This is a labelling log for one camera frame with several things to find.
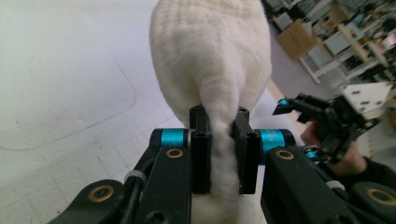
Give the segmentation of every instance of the black cable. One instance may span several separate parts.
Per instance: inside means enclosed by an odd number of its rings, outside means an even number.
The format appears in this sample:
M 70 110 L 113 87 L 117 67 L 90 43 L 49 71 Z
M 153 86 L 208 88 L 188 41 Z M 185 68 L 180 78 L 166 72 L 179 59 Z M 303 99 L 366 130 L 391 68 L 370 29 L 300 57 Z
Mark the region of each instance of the black cable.
M 155 162 L 156 158 L 151 158 L 148 161 L 145 162 L 145 164 L 143 164 L 142 168 L 140 168 L 140 170 L 143 173 L 146 173 L 146 171 L 148 170 L 148 168 L 150 168 L 150 166 Z
M 134 181 L 133 190 L 129 202 L 125 208 L 124 215 L 120 221 L 120 224 L 132 224 L 134 223 L 134 217 L 136 215 L 137 205 L 139 203 L 140 193 L 143 189 L 143 181 L 138 177 L 132 177 Z

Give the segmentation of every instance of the human hand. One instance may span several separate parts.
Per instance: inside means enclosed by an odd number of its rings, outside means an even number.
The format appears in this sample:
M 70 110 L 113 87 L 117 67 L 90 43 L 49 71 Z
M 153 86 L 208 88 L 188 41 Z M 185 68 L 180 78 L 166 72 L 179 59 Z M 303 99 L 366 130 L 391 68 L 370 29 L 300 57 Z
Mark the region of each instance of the human hand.
M 307 145 L 320 146 L 321 142 L 316 137 L 315 132 L 318 129 L 318 123 L 312 121 L 305 131 L 301 134 L 301 138 Z M 332 150 L 335 150 L 338 143 L 334 144 Z M 358 175 L 367 168 L 367 162 L 359 153 L 358 144 L 353 141 L 349 145 L 344 158 L 337 163 L 327 163 L 329 169 L 338 176 Z

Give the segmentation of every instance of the white cloth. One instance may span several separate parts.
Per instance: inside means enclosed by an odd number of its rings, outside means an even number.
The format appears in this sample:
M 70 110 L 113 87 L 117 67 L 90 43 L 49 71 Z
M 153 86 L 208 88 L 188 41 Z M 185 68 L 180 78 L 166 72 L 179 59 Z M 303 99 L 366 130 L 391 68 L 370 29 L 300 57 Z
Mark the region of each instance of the white cloth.
M 166 102 L 188 127 L 202 104 L 213 133 L 210 194 L 192 198 L 192 223 L 261 223 L 260 195 L 238 194 L 231 124 L 252 110 L 271 74 L 270 36 L 259 0 L 160 0 L 150 25 Z

